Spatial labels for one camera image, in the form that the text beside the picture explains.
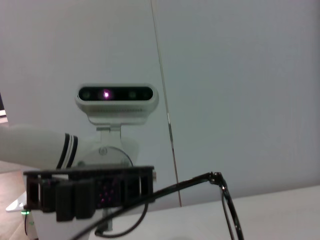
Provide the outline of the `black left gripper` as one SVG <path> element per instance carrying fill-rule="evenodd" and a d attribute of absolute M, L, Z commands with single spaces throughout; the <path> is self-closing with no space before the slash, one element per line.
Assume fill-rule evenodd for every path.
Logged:
<path fill-rule="evenodd" d="M 24 208 L 56 213 L 57 222 L 90 219 L 96 210 L 120 207 L 151 194 L 153 171 L 153 166 L 115 165 L 25 171 Z"/>

